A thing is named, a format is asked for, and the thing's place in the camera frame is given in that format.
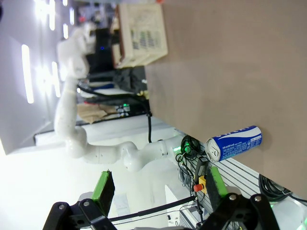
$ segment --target cable bundle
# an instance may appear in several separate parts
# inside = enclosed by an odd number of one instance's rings
[[[288,196],[300,202],[307,202],[307,200],[294,197],[289,189],[275,184],[269,178],[261,174],[259,174],[258,182],[261,194],[265,195],[270,202],[282,201]]]

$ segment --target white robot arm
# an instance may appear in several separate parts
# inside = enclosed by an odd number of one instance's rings
[[[83,157],[89,163],[112,164],[123,158],[129,171],[138,171],[147,163],[160,159],[173,158],[173,149],[180,146],[182,137],[176,136],[147,144],[138,150],[134,143],[124,142],[115,146],[94,146],[87,142],[86,131],[76,127],[76,90],[79,79],[86,78],[89,65],[86,54],[94,52],[95,26],[91,23],[76,28],[72,36],[59,42],[58,60],[61,70],[68,73],[62,96],[56,109],[54,129],[66,142],[66,152],[73,158]]]

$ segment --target white wall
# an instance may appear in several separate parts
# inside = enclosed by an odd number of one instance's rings
[[[153,131],[153,139],[173,135],[172,128]],[[93,144],[113,145],[129,140],[142,148],[147,143],[147,131]],[[164,185],[178,183],[177,168],[168,160],[151,162],[140,172],[131,173],[121,161],[113,165],[91,165],[81,159],[66,158],[63,147],[44,148],[46,150],[30,148],[31,152],[0,158],[1,230],[42,229],[53,203],[66,201],[73,205],[82,193],[93,191],[103,170],[112,171],[116,195],[127,195],[131,213],[165,204]],[[117,213],[112,206],[109,217],[114,216]],[[167,220],[163,215],[117,228],[137,226],[165,227]]]

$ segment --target brown table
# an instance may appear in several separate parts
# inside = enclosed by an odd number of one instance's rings
[[[166,0],[153,115],[201,140],[257,125],[236,160],[307,198],[307,1]]]

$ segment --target red object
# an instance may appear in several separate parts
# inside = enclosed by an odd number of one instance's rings
[[[203,189],[203,185],[202,184],[194,185],[194,191],[195,192],[199,192],[202,189]]]

